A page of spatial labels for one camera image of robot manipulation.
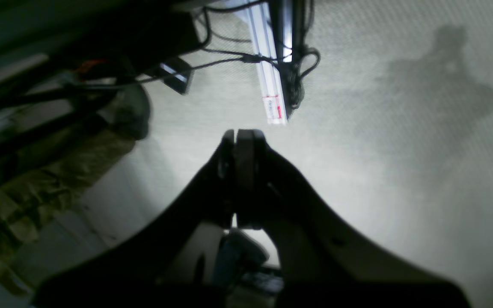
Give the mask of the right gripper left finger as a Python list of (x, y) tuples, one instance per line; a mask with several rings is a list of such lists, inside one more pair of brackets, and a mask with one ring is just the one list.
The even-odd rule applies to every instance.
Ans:
[(220, 144), (173, 203), (109, 252), (47, 279), (34, 308), (224, 308), (211, 284), (233, 175), (235, 133)]

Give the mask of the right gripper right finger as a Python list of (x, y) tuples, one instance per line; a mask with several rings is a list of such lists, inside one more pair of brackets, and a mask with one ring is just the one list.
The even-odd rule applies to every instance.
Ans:
[(456, 284), (382, 248), (340, 218), (260, 130), (235, 141), (239, 227), (278, 252), (278, 308), (469, 308)]

